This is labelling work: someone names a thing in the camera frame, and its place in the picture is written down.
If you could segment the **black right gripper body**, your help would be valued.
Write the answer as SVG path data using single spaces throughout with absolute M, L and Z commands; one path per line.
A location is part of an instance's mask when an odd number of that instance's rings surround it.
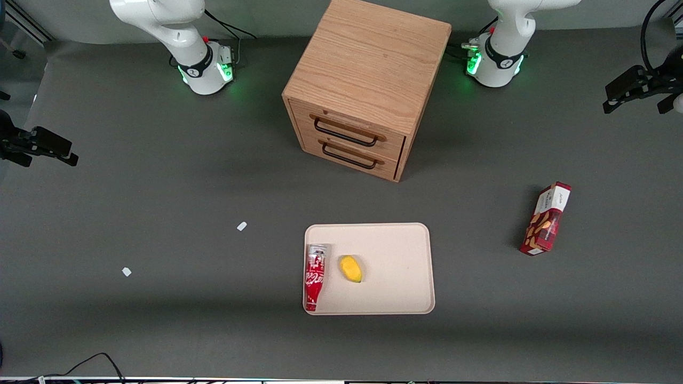
M 34 144 L 28 141 L 34 136 L 34 130 L 26 131 L 15 126 L 10 115 L 1 110 L 1 153 L 2 156 L 18 155 L 19 153 L 34 155 Z

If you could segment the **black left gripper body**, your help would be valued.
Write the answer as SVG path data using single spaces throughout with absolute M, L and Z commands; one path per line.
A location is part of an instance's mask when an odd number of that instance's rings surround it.
M 651 80 L 648 91 L 653 94 L 681 95 L 682 88 L 682 46 L 678 45 L 669 52 L 659 67 L 652 68 L 646 55 L 646 68 Z

